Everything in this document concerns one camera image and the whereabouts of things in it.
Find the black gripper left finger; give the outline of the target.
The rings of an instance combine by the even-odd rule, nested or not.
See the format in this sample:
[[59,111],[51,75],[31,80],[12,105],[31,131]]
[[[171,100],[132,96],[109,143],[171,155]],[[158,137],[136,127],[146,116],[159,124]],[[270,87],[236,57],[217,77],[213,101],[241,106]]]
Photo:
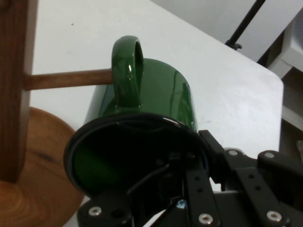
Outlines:
[[79,209],[81,227],[219,227],[202,155],[171,153],[168,162],[129,188],[110,189]]

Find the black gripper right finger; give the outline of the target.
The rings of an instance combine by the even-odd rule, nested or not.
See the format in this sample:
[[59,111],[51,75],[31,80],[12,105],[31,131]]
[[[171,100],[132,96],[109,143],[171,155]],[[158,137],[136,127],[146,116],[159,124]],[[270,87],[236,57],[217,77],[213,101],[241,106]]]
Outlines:
[[207,171],[222,192],[214,196],[222,227],[301,227],[303,164],[266,150],[257,158],[224,149],[207,131],[199,131]]

